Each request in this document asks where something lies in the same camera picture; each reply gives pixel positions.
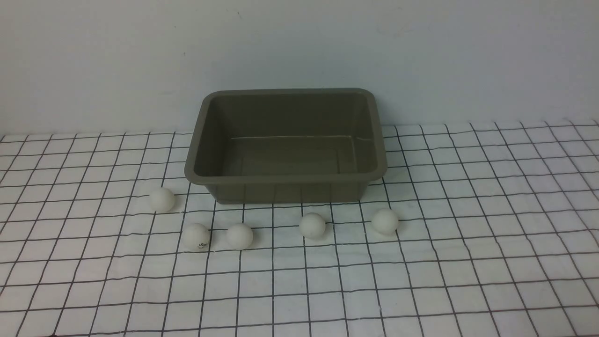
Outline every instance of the gray plastic bin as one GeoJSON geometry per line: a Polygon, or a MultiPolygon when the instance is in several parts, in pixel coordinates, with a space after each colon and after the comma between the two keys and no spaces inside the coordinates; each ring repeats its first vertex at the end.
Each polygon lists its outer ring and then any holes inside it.
{"type": "Polygon", "coordinates": [[[185,176],[219,203],[358,201],[387,170],[363,89],[219,91],[200,108],[185,176]]]}

